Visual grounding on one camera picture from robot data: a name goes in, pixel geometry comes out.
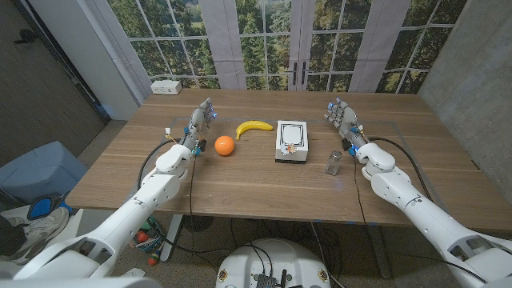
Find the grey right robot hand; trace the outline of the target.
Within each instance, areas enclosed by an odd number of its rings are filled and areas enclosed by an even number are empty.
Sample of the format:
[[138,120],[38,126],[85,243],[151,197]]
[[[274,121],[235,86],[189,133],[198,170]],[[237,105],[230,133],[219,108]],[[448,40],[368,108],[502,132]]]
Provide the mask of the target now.
[[339,97],[336,97],[336,102],[328,104],[324,117],[338,130],[342,138],[342,148],[350,155],[355,156],[357,151],[369,142],[355,111]]

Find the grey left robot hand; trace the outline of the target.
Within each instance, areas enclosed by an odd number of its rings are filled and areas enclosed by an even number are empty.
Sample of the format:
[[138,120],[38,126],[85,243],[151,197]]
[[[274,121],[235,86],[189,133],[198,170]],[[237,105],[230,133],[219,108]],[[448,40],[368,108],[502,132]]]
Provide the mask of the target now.
[[184,129],[184,138],[180,144],[191,151],[200,147],[200,142],[204,139],[210,124],[217,117],[217,113],[212,106],[211,98],[202,102],[190,116],[189,124]]

